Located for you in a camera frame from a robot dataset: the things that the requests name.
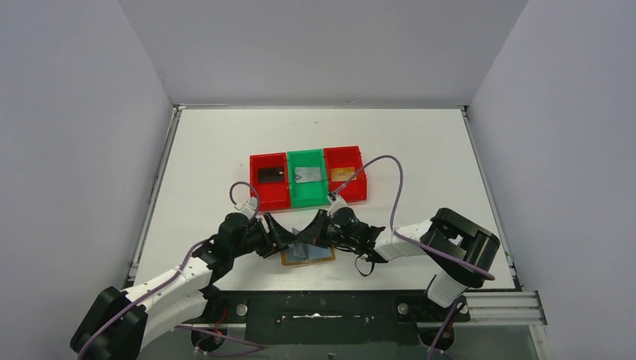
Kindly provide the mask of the yellow leather card holder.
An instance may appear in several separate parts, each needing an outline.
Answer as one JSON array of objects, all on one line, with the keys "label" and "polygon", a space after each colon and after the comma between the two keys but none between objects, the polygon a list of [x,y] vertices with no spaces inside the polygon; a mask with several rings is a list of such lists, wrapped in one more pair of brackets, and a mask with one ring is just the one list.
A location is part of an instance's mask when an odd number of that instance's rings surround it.
[{"label": "yellow leather card holder", "polygon": [[333,247],[318,247],[302,241],[294,241],[281,251],[280,259],[283,266],[305,266],[333,261],[336,255]]}]

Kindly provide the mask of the green plastic bin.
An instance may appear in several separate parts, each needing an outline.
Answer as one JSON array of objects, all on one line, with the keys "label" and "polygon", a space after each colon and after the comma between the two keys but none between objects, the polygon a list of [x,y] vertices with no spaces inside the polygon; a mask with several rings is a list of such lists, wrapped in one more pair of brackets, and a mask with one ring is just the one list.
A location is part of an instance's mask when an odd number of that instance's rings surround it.
[{"label": "green plastic bin", "polygon": [[323,150],[289,151],[286,155],[292,207],[328,205],[329,184]]}]

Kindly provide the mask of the red bin with gold card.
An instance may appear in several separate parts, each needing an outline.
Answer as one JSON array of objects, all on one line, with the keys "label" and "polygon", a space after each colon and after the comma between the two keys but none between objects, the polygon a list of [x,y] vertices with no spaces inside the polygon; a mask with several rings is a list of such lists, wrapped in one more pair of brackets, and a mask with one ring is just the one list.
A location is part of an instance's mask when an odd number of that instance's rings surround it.
[{"label": "red bin with gold card", "polygon": [[[324,148],[323,154],[330,191],[336,191],[363,167],[362,153],[357,145]],[[353,177],[339,194],[348,203],[365,201],[368,198],[368,180],[365,171]]]}]

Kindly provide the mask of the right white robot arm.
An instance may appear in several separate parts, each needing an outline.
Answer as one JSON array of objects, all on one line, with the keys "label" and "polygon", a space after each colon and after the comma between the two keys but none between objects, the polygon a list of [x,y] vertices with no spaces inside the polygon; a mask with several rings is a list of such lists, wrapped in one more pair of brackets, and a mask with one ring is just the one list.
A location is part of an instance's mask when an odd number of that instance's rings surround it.
[{"label": "right white robot arm", "polygon": [[421,300],[423,313],[432,320],[447,315],[466,290],[494,280],[490,269],[501,245],[492,232],[450,208],[397,229],[371,226],[359,220],[350,207],[333,214],[320,210],[295,236],[301,243],[350,252],[373,266],[428,256],[440,268]]}]

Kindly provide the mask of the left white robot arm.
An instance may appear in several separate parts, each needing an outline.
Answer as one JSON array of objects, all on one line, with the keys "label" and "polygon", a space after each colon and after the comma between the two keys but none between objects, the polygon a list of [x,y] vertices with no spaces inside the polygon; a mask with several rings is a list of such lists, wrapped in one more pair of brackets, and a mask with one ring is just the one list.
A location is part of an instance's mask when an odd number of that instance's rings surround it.
[{"label": "left white robot arm", "polygon": [[136,286],[99,293],[70,340],[79,359],[135,359],[163,333],[188,320],[216,324],[227,316],[227,300],[215,282],[236,258],[266,258],[297,239],[269,213],[248,218],[233,212],[218,231],[193,245],[180,265]]}]

